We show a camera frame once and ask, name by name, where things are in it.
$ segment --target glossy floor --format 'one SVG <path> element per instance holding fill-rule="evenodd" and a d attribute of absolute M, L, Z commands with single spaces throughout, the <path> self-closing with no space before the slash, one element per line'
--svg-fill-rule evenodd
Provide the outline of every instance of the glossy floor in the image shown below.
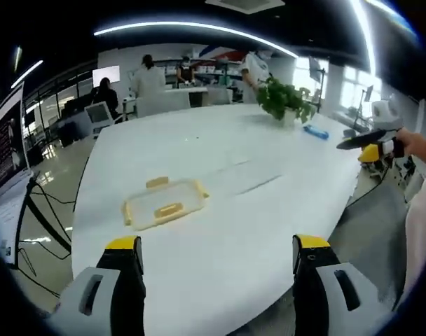
<path fill-rule="evenodd" d="M 49 146 L 45 151 L 45 160 L 34 168 L 39 172 L 38 182 L 50 195 L 55 196 L 63 202 L 74 201 L 78 189 L 79 181 L 83 173 L 85 162 L 95 144 L 92 139 L 84 139 L 66 148 L 58 145 Z M 359 197 L 372 188 L 375 181 L 370 179 L 365 171 L 359 175 L 359 183 L 354 197 Z M 39 193 L 40 189 L 35 187 L 34 193 Z M 53 213 L 43 195 L 32 195 L 38 208 L 50 221 L 54 228 L 63 236 L 62 228 L 53 216 Z M 73 204 L 60 204 L 50 200 L 57 217 L 62 223 L 62 227 L 69 238 L 71 238 L 73 221 Z M 20 248 L 26 252 L 30 265 L 34 269 L 36 276 L 28 266 L 24 258 L 24 253 L 19 255 L 19 267 L 31 278 L 38 281 L 47 288 L 61 293 L 67 284 L 72 280 L 71 256 L 60 260 L 47 252 L 38 242 L 41 242 L 47 249 L 63 258 L 67 252 L 41 227 L 29 209 L 26 210 L 20 231 Z M 19 271 L 13 271 L 19 285 L 26 293 L 27 297 L 38 307 L 48 312 L 53 310 L 57 303 L 57 298 L 47 293 L 44 289 L 27 279 Z"/>

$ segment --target ceiling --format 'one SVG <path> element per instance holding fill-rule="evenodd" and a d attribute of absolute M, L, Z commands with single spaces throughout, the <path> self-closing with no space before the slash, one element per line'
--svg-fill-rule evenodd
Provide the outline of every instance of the ceiling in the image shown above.
<path fill-rule="evenodd" d="M 98 29 L 140 21 L 192 21 L 230 27 L 282 44 L 300 55 L 329 57 L 337 64 L 369 70 L 364 36 L 348 0 L 285 0 L 286 6 L 252 15 L 207 5 L 203 0 L 172 1 L 176 2 L 173 5 L 143 2 L 133 1 L 132 5 L 130 1 L 116 1 L 108 6 L 82 7 L 81 3 L 65 1 L 33 7 L 23 1 L 16 4 L 15 10 L 9 3 L 0 5 L 0 101 L 17 77 L 38 60 L 43 60 L 43 65 L 26 81 L 31 90 L 111 48 L 181 42 L 243 50 L 255 47 L 245 38 L 186 28 L 156 27 L 92 35 Z M 393 2 L 419 35 L 421 46 L 383 12 L 364 6 L 368 8 L 375 39 L 377 75 L 416 99 L 426 98 L 426 2 Z M 15 73 L 17 46 L 22 47 L 22 57 Z"/>

